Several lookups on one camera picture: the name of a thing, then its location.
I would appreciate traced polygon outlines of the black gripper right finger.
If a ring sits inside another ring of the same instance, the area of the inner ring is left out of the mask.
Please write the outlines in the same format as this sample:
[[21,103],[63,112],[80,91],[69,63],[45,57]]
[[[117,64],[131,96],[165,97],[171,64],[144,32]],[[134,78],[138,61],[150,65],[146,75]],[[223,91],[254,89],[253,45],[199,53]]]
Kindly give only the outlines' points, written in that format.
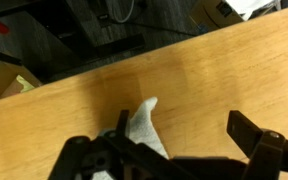
[[288,140],[280,133],[263,129],[238,110],[228,115],[226,132],[249,159],[243,180],[278,180],[288,172]]

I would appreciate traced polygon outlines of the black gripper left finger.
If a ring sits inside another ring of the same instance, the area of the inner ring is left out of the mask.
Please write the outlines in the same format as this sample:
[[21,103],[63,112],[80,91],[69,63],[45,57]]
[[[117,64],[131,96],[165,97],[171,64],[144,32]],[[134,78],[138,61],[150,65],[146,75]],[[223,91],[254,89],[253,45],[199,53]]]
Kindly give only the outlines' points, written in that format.
[[128,110],[122,110],[117,127],[94,140],[87,136],[69,138],[47,180],[92,180],[100,172],[113,180],[198,180],[144,143],[130,140],[126,136],[128,115]]

